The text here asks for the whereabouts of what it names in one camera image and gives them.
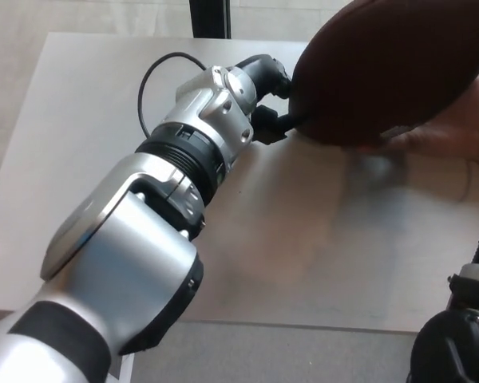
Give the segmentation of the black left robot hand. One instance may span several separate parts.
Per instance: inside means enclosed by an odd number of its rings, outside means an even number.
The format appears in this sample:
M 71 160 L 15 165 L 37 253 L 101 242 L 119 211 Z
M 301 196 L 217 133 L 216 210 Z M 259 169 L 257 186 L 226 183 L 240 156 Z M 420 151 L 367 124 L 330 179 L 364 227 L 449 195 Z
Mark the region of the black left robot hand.
M 279 115 L 274 109 L 260 105 L 268 94 L 283 100 L 291 95 L 291 79 L 283 64 L 267 54 L 251 56 L 236 65 L 252 80 L 256 91 L 256 104 L 251 114 L 254 130 L 253 141 L 265 145 L 277 143 L 287 138 L 286 133 L 300 126 L 305 116 Z

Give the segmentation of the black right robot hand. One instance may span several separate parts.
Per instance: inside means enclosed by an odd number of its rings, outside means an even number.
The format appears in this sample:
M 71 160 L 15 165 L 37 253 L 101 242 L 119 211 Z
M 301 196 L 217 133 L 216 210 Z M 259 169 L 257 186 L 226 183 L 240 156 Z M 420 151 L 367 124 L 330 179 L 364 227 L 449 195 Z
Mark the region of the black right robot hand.
M 408 382 L 479 382 L 479 241 L 473 260 L 448 282 L 446 309 L 415 338 Z

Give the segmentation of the person's bare hand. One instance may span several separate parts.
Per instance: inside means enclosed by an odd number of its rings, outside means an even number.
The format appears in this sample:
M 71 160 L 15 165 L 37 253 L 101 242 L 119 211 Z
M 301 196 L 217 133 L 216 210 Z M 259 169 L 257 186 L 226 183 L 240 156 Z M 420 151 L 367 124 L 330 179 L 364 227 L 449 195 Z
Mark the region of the person's bare hand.
M 362 154 L 408 152 L 459 158 L 479 165 L 479 77 L 446 110 L 430 122 L 378 145 L 355 147 Z

